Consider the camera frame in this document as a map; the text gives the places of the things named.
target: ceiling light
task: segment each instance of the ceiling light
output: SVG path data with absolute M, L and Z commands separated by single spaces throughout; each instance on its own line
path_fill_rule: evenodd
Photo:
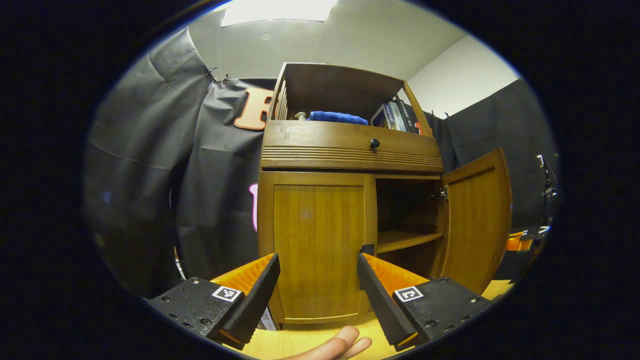
M 221 27 L 261 20 L 326 21 L 338 0 L 233 0 L 213 11 L 225 11 Z

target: cabinet drawer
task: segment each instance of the cabinet drawer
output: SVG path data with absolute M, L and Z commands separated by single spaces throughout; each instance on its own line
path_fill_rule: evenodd
M 371 147 L 377 139 L 380 146 Z M 443 172 L 436 140 L 382 127 L 300 120 L 267 121 L 262 168 Z

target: wooden floor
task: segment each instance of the wooden floor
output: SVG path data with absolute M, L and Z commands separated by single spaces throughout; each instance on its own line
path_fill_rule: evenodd
M 512 286 L 513 284 L 509 284 L 509 280 L 494 280 L 484 291 L 483 297 L 493 300 L 496 296 L 507 292 Z M 357 322 L 313 325 L 284 324 L 281 331 L 256 329 L 251 342 L 244 346 L 242 353 L 258 359 L 280 359 L 299 354 L 324 343 L 336 335 L 345 325 L 355 326 L 360 331 L 361 337 L 367 336 L 373 340 L 370 348 L 352 359 L 378 360 L 398 354 L 394 347 L 387 343 L 380 323 L 373 312 L 363 316 Z

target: door hinge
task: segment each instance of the door hinge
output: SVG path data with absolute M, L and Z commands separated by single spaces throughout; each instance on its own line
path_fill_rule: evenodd
M 444 189 L 439 188 L 438 192 L 435 195 L 435 197 L 437 197 L 440 200 L 449 201 L 449 194 L 447 192 L 447 185 L 444 186 Z

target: pink object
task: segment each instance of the pink object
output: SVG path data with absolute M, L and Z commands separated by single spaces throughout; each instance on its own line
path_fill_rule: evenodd
M 249 192 L 253 195 L 253 230 L 258 232 L 258 184 L 249 186 Z

